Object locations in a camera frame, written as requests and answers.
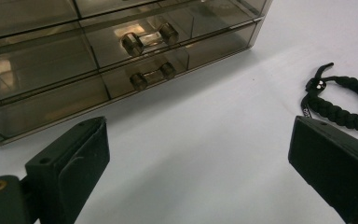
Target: drawer handle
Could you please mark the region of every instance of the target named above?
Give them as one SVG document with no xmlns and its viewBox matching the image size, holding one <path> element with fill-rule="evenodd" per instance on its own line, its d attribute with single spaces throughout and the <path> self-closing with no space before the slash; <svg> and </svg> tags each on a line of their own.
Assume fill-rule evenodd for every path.
<svg viewBox="0 0 358 224">
<path fill-rule="evenodd" d="M 135 57 L 141 55 L 146 48 L 157 44 L 175 44 L 178 41 L 178 38 L 178 32 L 169 23 L 164 23 L 159 26 L 155 33 L 147 33 L 143 35 L 128 33 L 123 35 L 121 38 L 121 45 L 130 56 Z"/>
<path fill-rule="evenodd" d="M 147 86 L 160 82 L 161 80 L 170 80 L 175 77 L 176 70 L 171 63 L 163 64 L 159 69 L 148 73 L 137 73 L 130 77 L 130 82 L 134 89 L 143 91 Z"/>
</svg>

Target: smoked plastic storage box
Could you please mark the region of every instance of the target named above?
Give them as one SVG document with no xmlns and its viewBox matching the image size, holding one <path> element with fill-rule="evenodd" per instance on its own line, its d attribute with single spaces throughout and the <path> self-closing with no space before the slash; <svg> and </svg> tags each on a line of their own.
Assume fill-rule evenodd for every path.
<svg viewBox="0 0 358 224">
<path fill-rule="evenodd" d="M 250 48 L 272 0 L 0 0 L 0 145 Z"/>
</svg>

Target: white background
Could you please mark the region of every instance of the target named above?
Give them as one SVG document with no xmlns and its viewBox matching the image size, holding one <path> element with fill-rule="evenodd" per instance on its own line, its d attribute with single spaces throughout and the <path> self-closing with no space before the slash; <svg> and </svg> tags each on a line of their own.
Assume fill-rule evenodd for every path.
<svg viewBox="0 0 358 224">
<path fill-rule="evenodd" d="M 106 116 L 111 162 L 76 223 L 343 223 L 287 161 L 305 85 L 330 62 L 325 77 L 358 78 L 358 1 L 275 0 L 251 50 L 0 147 L 0 175 L 24 177 L 70 127 Z M 358 113 L 350 91 L 321 97 Z"/>
</svg>

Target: drawer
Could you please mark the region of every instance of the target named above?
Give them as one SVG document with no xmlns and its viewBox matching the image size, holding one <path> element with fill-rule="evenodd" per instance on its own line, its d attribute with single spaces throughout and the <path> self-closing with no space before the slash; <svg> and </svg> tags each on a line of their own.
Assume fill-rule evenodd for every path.
<svg viewBox="0 0 358 224">
<path fill-rule="evenodd" d="M 138 8 L 139 12 L 124 22 L 108 19 L 115 14 L 101 17 L 100 23 L 86 27 L 85 31 L 98 65 L 104 68 L 155 50 L 176 48 L 191 39 L 256 19 L 260 12 L 254 14 L 255 9 L 247 7 L 251 6 L 230 0 L 185 1 L 169 6 L 169 10 L 164 7 L 163 13 L 156 7 L 152 10 L 156 14 L 147 17 L 144 15 L 150 11 L 143 15 Z"/>
<path fill-rule="evenodd" d="M 101 77 L 78 80 L 0 106 L 0 139 L 10 139 L 109 100 Z"/>
<path fill-rule="evenodd" d="M 187 71 L 188 53 L 173 49 L 102 73 L 112 99 L 158 85 Z"/>
</svg>

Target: cord loop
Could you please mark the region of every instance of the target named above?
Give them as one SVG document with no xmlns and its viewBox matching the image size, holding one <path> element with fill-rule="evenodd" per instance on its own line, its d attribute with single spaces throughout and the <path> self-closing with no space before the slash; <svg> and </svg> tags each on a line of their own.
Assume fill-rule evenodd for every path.
<svg viewBox="0 0 358 224">
<path fill-rule="evenodd" d="M 352 114 L 347 110 L 343 110 L 337 105 L 325 101 L 318 95 L 325 89 L 327 81 L 335 81 L 343 88 L 350 89 L 358 94 L 358 79 L 354 77 L 324 77 L 322 73 L 325 69 L 333 66 L 333 63 L 328 63 L 321 66 L 306 86 L 308 94 L 303 98 L 301 107 L 303 109 L 304 116 L 311 118 L 310 110 L 317 112 L 324 118 L 335 122 L 339 126 L 345 126 L 348 129 L 355 129 L 358 131 L 358 115 Z"/>
</svg>

